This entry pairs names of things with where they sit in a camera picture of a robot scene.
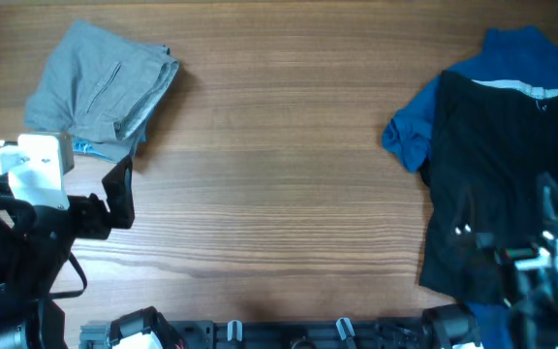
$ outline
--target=garment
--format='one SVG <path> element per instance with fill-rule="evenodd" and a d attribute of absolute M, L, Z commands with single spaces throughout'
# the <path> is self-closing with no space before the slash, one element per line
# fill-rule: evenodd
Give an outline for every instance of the garment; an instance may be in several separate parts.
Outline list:
<path fill-rule="evenodd" d="M 27 100 L 25 126 L 67 131 L 112 161 L 134 153 L 178 62 L 164 46 L 135 43 L 76 21 Z"/>
<path fill-rule="evenodd" d="M 537 100 L 443 72 L 419 284 L 462 301 L 500 302 L 498 271 L 452 242 L 459 199 L 472 188 L 478 229 L 493 233 L 497 246 L 523 246 L 542 231 L 536 179 L 544 172 L 558 182 L 558 96 Z"/>
<path fill-rule="evenodd" d="M 513 79 L 554 89 L 558 88 L 558 46 L 533 26 L 509 31 L 489 29 L 481 54 L 449 70 L 470 79 Z M 419 169 L 430 156 L 439 81 L 435 78 L 429 82 L 395 114 L 383 133 L 383 147 L 396 154 L 410 172 Z"/>
<path fill-rule="evenodd" d="M 513 349 L 508 329 L 509 312 L 494 304 L 467 303 L 480 325 L 480 338 L 484 349 Z"/>

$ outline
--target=folded gray shorts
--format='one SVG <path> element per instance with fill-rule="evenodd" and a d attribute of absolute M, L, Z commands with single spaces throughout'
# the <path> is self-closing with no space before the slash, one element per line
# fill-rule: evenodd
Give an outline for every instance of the folded gray shorts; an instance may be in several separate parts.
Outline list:
<path fill-rule="evenodd" d="M 137 148 L 177 69 L 164 46 L 135 43 L 77 20 L 27 100 L 25 126 L 67 131 L 119 161 Z"/>

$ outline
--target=wood grain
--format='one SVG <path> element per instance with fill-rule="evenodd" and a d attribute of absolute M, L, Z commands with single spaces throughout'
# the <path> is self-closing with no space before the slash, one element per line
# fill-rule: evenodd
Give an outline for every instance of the wood grain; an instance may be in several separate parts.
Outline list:
<path fill-rule="evenodd" d="M 90 285 L 60 302 L 70 346 L 81 325 L 149 305 L 278 321 L 449 302 L 416 285 L 432 207 L 382 130 L 478 53 L 487 27 L 533 23 L 558 43 L 558 2 L 0 6 L 0 139 L 24 130 L 24 101 L 76 18 L 163 43 L 181 70 L 136 159 L 135 226 L 75 244 Z M 104 197 L 109 168 L 77 157 L 69 193 Z M 55 289 L 78 286 L 65 267 Z"/>

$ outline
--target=black cable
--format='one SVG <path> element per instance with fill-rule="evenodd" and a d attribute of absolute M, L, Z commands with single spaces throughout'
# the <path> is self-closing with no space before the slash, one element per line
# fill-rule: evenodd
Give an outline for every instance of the black cable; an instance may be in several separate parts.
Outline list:
<path fill-rule="evenodd" d="M 81 278 L 81 282 L 83 283 L 83 288 L 76 291 L 66 291 L 66 292 L 49 294 L 52 300 L 61 300 L 65 298 L 78 297 L 82 295 L 83 291 L 85 291 L 85 289 L 87 288 L 87 278 L 85 277 L 85 273 L 83 272 L 81 265 L 78 263 L 77 258 L 75 258 L 75 255 L 72 252 L 70 253 L 70 257 L 68 258 L 68 261 L 70 262 L 71 265 L 73 265 L 73 268 L 77 272 L 78 277 Z"/>

